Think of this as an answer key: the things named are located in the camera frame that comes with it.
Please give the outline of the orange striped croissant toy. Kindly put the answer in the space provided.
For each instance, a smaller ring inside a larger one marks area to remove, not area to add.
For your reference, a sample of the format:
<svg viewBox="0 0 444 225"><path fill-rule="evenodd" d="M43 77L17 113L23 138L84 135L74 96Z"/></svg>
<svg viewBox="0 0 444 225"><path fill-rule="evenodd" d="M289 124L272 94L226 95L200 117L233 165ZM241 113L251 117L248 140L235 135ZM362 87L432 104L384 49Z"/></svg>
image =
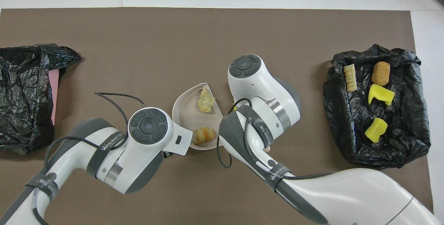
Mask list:
<svg viewBox="0 0 444 225"><path fill-rule="evenodd" d="M216 132L210 127L201 127L193 131L193 136L196 145L211 142L216 137Z"/></svg>

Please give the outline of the beige plastic dustpan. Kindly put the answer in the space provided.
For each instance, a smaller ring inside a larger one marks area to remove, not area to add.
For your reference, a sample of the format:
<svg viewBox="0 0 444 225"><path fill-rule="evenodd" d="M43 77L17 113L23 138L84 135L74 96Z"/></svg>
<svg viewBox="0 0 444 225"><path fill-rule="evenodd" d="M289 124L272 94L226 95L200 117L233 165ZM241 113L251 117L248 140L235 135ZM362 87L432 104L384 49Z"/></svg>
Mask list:
<svg viewBox="0 0 444 225"><path fill-rule="evenodd" d="M172 109L172 120L181 127L194 131L201 127L209 127L218 134L219 124L223 114L219 105L214 101L211 111L205 113L198 107L201 91L205 88L214 97L208 83L198 84L182 93L176 100Z"/></svg>

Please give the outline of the pale ridged pastry toy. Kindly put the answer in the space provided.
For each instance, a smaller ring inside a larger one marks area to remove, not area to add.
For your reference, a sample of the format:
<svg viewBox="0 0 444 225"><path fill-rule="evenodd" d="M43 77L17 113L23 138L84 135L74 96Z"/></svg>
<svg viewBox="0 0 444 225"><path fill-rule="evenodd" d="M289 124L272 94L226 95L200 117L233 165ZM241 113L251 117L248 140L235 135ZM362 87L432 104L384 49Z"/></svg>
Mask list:
<svg viewBox="0 0 444 225"><path fill-rule="evenodd" d="M357 89L355 65L351 64L343 67L347 92L354 92Z"/></svg>

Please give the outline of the yellow rounded sponge piece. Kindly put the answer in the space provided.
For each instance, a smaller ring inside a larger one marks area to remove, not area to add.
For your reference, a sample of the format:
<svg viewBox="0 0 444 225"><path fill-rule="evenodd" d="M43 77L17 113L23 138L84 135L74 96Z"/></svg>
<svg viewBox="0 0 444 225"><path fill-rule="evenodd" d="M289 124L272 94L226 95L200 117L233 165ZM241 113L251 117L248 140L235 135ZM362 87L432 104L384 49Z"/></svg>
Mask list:
<svg viewBox="0 0 444 225"><path fill-rule="evenodd" d="M379 143L380 137L387 130L387 123L380 118L374 118L372 124L366 129L365 136L373 143Z"/></svg>

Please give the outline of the yellow notched sponge piece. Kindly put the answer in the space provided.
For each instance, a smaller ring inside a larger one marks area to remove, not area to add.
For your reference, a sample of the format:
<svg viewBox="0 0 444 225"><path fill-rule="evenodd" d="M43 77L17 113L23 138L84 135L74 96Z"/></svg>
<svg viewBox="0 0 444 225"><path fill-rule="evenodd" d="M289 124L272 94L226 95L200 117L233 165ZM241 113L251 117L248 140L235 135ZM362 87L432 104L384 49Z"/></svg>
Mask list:
<svg viewBox="0 0 444 225"><path fill-rule="evenodd" d="M394 91L384 88L378 84L371 84L368 93L368 105L371 104L374 98L383 101L386 105L392 105L394 97L395 97Z"/></svg>

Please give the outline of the brown bread roll toy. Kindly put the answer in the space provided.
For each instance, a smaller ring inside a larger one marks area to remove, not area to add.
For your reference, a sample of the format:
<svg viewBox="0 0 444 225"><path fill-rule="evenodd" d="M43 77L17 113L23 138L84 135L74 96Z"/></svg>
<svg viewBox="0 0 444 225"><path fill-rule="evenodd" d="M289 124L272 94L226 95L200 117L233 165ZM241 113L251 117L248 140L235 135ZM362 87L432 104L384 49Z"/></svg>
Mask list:
<svg viewBox="0 0 444 225"><path fill-rule="evenodd" d="M373 67L371 81L379 86L385 86L390 80L390 64L387 62L378 62Z"/></svg>

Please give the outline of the pink plastic bin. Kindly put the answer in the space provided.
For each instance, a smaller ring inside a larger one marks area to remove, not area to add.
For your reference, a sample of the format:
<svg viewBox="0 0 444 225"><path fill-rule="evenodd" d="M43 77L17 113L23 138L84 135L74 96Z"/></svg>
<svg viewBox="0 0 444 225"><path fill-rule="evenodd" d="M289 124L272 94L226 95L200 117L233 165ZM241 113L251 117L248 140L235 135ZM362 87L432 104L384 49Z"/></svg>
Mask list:
<svg viewBox="0 0 444 225"><path fill-rule="evenodd" d="M55 115L57 109L57 94L58 94L58 84L60 79L60 70L49 70L49 82L51 86L51 95L53 100L53 108L51 113L51 121L54 125Z"/></svg>

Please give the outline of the black trash bag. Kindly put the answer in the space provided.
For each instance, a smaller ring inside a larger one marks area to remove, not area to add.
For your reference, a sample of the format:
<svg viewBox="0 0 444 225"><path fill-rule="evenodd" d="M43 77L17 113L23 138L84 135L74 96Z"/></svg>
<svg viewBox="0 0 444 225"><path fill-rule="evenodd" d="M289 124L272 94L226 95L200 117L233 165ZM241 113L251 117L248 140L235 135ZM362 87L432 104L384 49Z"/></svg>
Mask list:
<svg viewBox="0 0 444 225"><path fill-rule="evenodd" d="M56 44L0 48L0 150L25 155L53 140L49 71L80 60Z"/></svg>

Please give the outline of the black bag lined bin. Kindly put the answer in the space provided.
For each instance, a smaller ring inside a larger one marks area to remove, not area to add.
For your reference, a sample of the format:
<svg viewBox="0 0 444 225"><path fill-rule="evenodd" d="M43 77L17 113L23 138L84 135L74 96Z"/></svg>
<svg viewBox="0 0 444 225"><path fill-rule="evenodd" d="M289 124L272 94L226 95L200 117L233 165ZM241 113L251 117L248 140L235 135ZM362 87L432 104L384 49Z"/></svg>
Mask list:
<svg viewBox="0 0 444 225"><path fill-rule="evenodd" d="M376 98L368 105L373 67L378 62L391 66L390 80L382 87L395 92L392 105ZM349 162L378 169L401 168L428 153L431 140L421 61L414 52L375 44L363 52L338 53L331 64L323 84L324 110L334 141ZM351 64L355 65L357 89L347 92L343 67ZM376 144L364 134L374 118L388 125Z"/></svg>

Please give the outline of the brown table mat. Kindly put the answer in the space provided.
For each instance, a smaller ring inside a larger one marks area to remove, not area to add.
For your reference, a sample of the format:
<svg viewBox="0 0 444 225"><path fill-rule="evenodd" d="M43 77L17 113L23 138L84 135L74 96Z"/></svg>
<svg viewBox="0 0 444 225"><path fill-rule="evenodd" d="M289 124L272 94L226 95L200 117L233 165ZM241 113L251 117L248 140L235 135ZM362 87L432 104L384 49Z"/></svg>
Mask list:
<svg viewBox="0 0 444 225"><path fill-rule="evenodd" d="M73 8L3 9L0 47L51 44L82 57L58 89L55 137L83 119L119 130L116 108L96 91L139 97L172 113L186 90L208 83L222 111L233 103L229 64L246 53L298 92L301 119L271 146L297 175L356 167L341 155L323 108L331 59L374 44L417 51L408 11ZM165 159L139 192L123 195L75 170L44 216L51 225L313 225L246 165L223 168L214 149Z"/></svg>

